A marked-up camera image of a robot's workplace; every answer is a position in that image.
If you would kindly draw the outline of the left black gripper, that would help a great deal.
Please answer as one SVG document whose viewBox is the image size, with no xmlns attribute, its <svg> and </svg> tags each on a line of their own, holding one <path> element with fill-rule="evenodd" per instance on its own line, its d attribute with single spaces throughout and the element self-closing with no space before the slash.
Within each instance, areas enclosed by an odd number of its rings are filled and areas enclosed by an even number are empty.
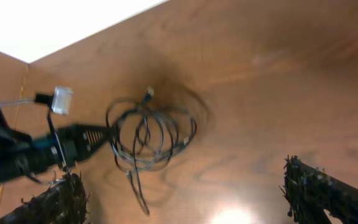
<svg viewBox="0 0 358 224">
<path fill-rule="evenodd" d="M 52 146 L 57 152 L 57 165 L 61 170 L 74 167 L 89 159 L 104 144 L 113 140 L 114 131 L 107 126 L 76 124 L 51 129 Z"/>
</svg>

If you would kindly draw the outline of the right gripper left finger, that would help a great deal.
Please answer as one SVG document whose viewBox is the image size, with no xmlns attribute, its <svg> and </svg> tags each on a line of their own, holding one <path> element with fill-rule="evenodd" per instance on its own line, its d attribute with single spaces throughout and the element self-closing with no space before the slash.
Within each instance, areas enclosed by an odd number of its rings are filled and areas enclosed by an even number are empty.
<svg viewBox="0 0 358 224">
<path fill-rule="evenodd" d="M 1 217 L 0 224 L 84 224 L 88 201 L 81 176 L 67 174 L 59 184 Z"/>
</svg>

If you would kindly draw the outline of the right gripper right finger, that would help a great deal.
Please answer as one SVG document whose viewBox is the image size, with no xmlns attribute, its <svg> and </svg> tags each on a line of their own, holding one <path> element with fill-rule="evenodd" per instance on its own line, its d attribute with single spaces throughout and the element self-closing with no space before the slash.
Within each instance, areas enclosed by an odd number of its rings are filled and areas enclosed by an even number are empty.
<svg viewBox="0 0 358 224">
<path fill-rule="evenodd" d="M 303 163 L 298 156 L 285 159 L 284 184 L 280 187 L 289 203 L 287 216 L 295 223 L 358 224 L 358 189 Z"/>
</svg>

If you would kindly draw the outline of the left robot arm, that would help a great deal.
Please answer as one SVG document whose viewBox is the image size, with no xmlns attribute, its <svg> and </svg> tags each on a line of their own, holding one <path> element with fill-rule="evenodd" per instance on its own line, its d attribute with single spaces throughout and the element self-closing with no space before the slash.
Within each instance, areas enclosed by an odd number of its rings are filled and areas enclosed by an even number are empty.
<svg viewBox="0 0 358 224">
<path fill-rule="evenodd" d="M 57 129 L 51 118 L 53 103 L 46 106 L 50 132 L 40 138 L 10 128 L 0 107 L 0 184 L 22 176 L 36 181 L 35 175 L 53 166 L 68 172 L 117 134 L 110 125 L 72 124 Z"/>
</svg>

